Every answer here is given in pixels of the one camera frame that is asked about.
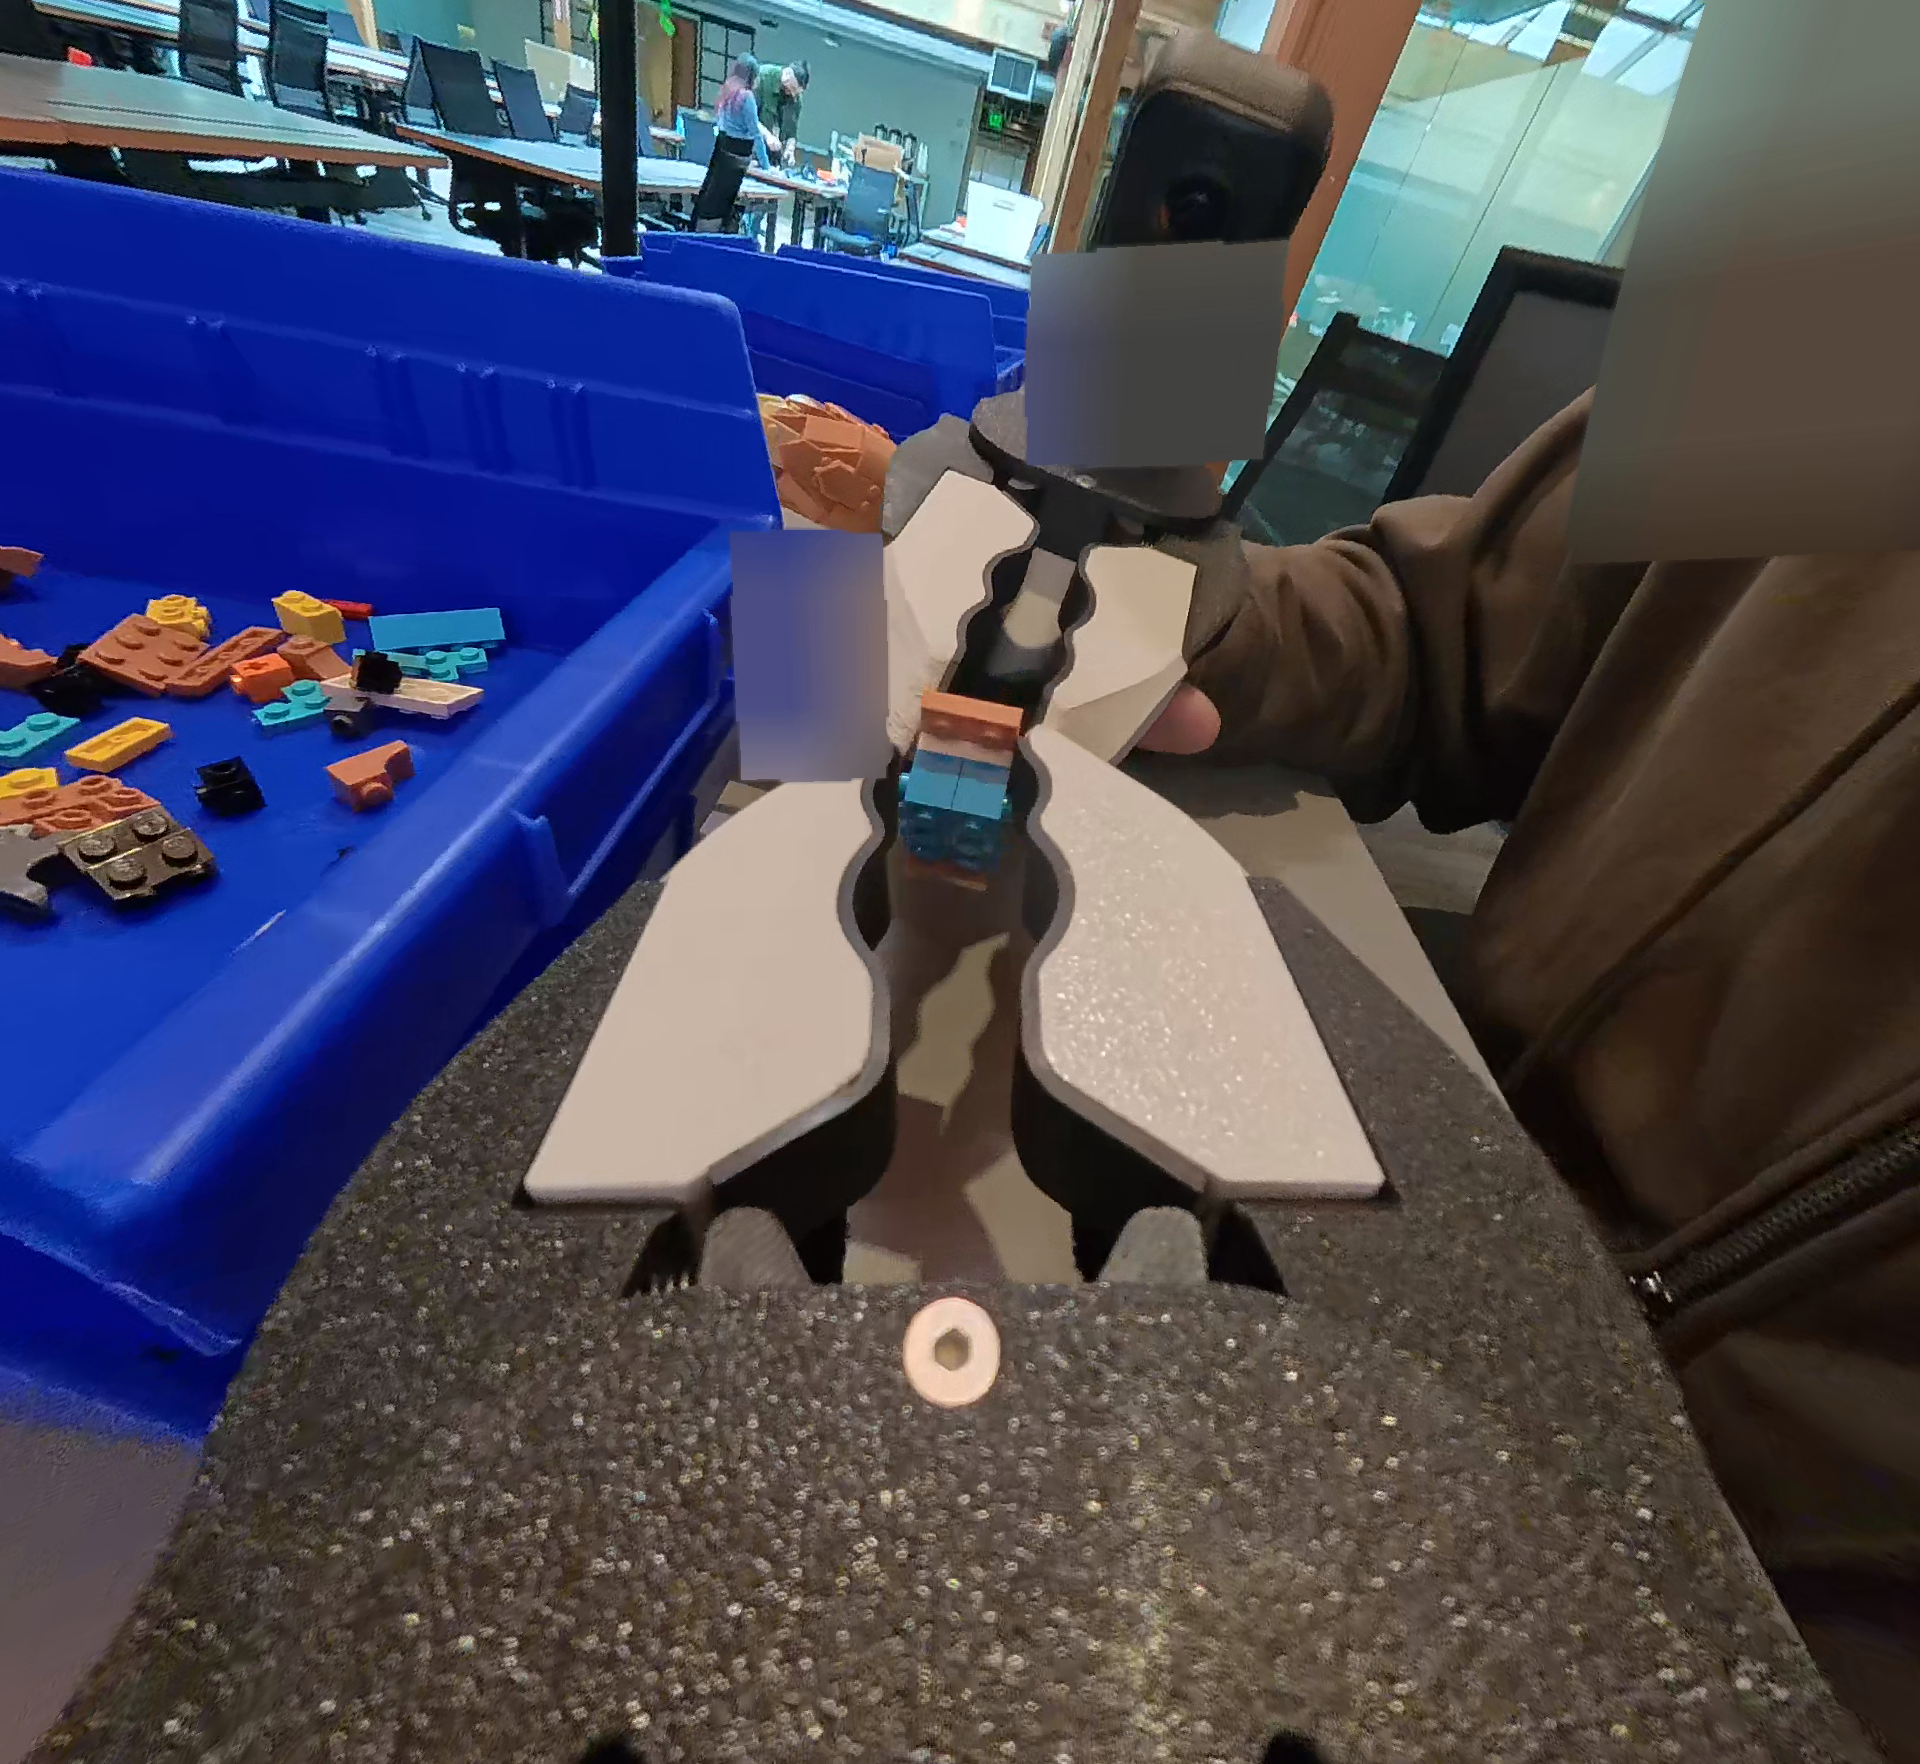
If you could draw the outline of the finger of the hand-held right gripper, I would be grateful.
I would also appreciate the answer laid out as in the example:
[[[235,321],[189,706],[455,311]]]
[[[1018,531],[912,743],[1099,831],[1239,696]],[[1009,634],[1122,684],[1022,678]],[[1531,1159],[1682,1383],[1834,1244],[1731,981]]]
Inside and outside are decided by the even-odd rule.
[[[1089,605],[1065,633],[1046,727],[1118,767],[1185,678],[1196,565],[1152,547],[1092,547],[1079,581]]]
[[[886,543],[886,738],[908,748],[924,696],[944,693],[975,618],[995,598],[995,568],[1022,555],[1038,520],[972,475],[946,473]]]

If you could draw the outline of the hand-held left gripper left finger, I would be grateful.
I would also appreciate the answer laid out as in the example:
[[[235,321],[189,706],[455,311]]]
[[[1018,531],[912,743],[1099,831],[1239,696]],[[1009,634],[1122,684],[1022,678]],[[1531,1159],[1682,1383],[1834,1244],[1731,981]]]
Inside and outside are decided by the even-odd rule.
[[[866,777],[784,783],[696,840],[612,990],[524,1174],[535,1203],[709,1203],[864,1102],[886,984],[855,886],[881,856]]]

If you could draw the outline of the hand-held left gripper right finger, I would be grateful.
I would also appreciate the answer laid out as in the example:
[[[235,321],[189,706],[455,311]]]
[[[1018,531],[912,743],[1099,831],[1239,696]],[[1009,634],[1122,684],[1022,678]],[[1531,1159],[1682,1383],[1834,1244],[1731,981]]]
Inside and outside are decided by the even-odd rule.
[[[1379,1197],[1379,1156],[1245,869],[1056,730],[1022,753],[1055,890],[1019,981],[1039,1090],[1202,1202]]]

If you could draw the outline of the blue and brown brick assembly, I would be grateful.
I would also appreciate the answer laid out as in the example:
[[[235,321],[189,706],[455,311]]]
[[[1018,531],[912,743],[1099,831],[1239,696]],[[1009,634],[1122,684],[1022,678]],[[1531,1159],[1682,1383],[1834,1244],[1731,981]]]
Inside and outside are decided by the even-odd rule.
[[[1025,716],[1014,703],[926,690],[898,777],[898,830],[912,869],[985,890],[1012,820],[1012,771]]]

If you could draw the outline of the blue plastic bin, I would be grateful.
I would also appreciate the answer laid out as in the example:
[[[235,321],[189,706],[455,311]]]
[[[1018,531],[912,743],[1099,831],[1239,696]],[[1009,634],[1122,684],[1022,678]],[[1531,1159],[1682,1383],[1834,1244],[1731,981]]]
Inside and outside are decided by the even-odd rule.
[[[336,1190],[626,891],[732,727],[732,528],[778,527],[721,298],[2,171],[2,600],[84,647],[215,644],[306,591],[498,608],[484,701],[399,717],[356,816],[322,727],[121,693],[125,781],[215,874],[2,911],[2,1410],[206,1435]]]

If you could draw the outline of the pile of toy bricks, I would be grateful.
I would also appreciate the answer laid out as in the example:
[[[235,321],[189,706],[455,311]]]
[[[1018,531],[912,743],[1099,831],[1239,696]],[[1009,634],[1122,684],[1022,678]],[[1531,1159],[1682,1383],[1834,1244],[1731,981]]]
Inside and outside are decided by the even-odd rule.
[[[191,771],[181,817],[129,771],[174,743],[161,716],[125,716],[79,738],[105,703],[209,703],[235,696],[258,743],[325,730],[356,746],[396,721],[442,727],[484,701],[506,647],[498,608],[394,615],[365,603],[274,598],[274,621],[218,640],[212,613],[166,594],[61,651],[2,634],[2,693],[31,708],[2,723],[2,916],[46,921],[58,883],[79,880],[112,910],[146,910],[209,886],[218,856],[202,823],[266,810],[242,756]]]

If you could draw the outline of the person's right forearm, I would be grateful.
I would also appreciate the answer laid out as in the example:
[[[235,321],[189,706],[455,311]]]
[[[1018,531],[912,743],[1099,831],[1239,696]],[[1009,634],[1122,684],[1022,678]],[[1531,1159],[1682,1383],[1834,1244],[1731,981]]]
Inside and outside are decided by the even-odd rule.
[[[1235,621],[1188,676],[1221,717],[1214,756],[1311,771],[1361,820],[1515,823],[1642,578],[1571,561],[1594,397],[1468,497],[1394,500],[1309,547],[1251,547]]]

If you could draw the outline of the brown brick-built toy animal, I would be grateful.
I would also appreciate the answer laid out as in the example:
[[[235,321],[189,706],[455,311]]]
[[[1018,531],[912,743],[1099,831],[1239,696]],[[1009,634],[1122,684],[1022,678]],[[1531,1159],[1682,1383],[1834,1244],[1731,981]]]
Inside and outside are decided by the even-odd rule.
[[[894,437],[802,395],[756,395],[779,515],[805,528],[876,535]]]

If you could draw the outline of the black framed dark panel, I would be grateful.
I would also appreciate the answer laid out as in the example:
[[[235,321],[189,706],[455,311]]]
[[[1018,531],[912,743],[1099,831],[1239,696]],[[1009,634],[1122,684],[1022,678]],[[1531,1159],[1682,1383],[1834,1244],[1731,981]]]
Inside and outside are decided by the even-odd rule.
[[[1335,311],[1278,405],[1264,454],[1226,491],[1238,531],[1306,547],[1364,527],[1419,425],[1449,358]]]

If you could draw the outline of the stack of nested blue bins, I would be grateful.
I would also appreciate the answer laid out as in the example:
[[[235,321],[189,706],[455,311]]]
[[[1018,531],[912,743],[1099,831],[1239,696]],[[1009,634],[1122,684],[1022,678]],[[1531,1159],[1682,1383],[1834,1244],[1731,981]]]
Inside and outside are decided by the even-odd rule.
[[[615,277],[725,298],[765,395],[848,410],[891,441],[1025,377],[1025,292],[898,261],[779,250],[748,237],[646,231]]]

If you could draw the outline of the black framed monitor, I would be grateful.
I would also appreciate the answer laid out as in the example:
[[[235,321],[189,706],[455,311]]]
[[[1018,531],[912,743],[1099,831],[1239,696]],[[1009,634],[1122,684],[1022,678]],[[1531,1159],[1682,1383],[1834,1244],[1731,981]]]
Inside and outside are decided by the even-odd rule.
[[[1502,245],[1386,500],[1468,497],[1599,375],[1624,272]]]

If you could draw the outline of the person's brown jacket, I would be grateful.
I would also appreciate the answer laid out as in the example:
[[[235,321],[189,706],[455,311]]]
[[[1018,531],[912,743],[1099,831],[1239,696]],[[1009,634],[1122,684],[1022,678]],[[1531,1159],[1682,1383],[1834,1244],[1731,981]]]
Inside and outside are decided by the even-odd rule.
[[[1918,551],[1586,574],[1474,937],[1764,1569],[1918,1758]]]

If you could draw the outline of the black stand pole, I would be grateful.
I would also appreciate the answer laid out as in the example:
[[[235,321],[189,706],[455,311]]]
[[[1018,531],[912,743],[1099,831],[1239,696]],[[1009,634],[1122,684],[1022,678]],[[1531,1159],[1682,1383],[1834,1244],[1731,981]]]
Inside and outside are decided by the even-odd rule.
[[[636,0],[598,0],[601,261],[628,261],[641,235]]]

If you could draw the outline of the row of black office chairs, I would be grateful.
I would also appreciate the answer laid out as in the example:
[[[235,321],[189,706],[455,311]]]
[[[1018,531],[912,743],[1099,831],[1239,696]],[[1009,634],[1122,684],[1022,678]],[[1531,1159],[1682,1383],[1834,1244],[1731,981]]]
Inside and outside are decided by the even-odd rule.
[[[259,75],[266,97],[285,111],[335,121],[331,31],[335,21],[295,0],[249,0],[266,27]],[[181,0],[178,58],[191,82],[239,91],[246,58],[236,27],[239,0]],[[525,65],[489,62],[472,48],[411,42],[399,85],[405,128],[422,137],[435,162],[448,168],[445,215],[464,237],[491,240],[506,257],[535,264],[598,261],[601,254],[601,107],[575,82],[562,85],[561,118],[546,114],[539,81]],[[519,168],[532,148],[581,152],[565,161]],[[778,208],[778,191],[761,187],[746,167],[721,167],[718,137],[701,178],[696,167],[656,161],[642,168],[636,191],[672,205],[641,217],[649,231],[691,230],[746,235],[761,215]]]

